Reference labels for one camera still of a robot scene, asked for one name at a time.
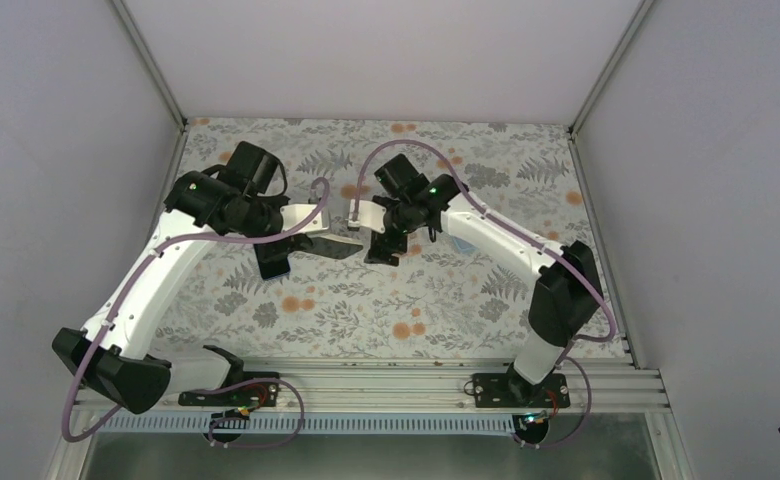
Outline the black phone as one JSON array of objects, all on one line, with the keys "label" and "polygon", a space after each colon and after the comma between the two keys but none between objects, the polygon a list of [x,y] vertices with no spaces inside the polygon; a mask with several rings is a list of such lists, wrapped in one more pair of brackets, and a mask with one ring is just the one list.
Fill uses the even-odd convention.
[{"label": "black phone", "polygon": [[270,250],[256,246],[255,256],[259,274],[263,280],[280,278],[288,275],[291,271],[289,253],[286,250]]}]

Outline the light blue phone case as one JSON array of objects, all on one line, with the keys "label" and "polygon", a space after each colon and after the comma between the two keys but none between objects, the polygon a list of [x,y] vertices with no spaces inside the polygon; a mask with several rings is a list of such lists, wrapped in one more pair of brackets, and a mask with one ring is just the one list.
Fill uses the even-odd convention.
[{"label": "light blue phone case", "polygon": [[472,254],[472,253],[474,253],[477,250],[477,248],[474,245],[472,245],[469,242],[466,242],[466,241],[464,241],[462,239],[453,237],[452,240],[453,240],[453,243],[454,243],[454,245],[455,245],[455,247],[456,247],[456,249],[457,249],[457,251],[459,253],[462,253],[462,254]]}]

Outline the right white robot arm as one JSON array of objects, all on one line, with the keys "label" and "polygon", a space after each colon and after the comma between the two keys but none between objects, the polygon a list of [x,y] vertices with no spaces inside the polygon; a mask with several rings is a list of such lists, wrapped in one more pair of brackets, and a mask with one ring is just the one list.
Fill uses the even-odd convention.
[{"label": "right white robot arm", "polygon": [[592,249],[564,246],[519,226],[487,207],[455,172],[430,180],[399,154],[374,176],[383,194],[350,203],[348,225],[371,232],[365,260],[395,266],[411,233],[445,233],[488,255],[531,288],[526,343],[505,374],[502,397],[531,407],[582,328],[604,306]]}]

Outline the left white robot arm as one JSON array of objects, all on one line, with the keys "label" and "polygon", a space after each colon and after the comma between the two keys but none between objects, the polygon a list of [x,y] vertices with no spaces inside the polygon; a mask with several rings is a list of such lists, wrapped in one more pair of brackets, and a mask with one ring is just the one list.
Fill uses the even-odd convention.
[{"label": "left white robot arm", "polygon": [[252,245],[264,278],[288,272],[287,255],[309,247],[315,233],[329,229],[330,185],[317,178],[323,195],[293,204],[267,189],[282,161],[241,142],[225,164],[180,176],[168,193],[155,231],[122,284],[79,329],[63,328],[54,352],[74,375],[67,399],[85,386],[121,408],[141,414],[162,397],[194,390],[221,405],[244,391],[243,362],[226,350],[206,346],[197,353],[157,358],[150,347],[157,328],[191,270],[217,242]]}]

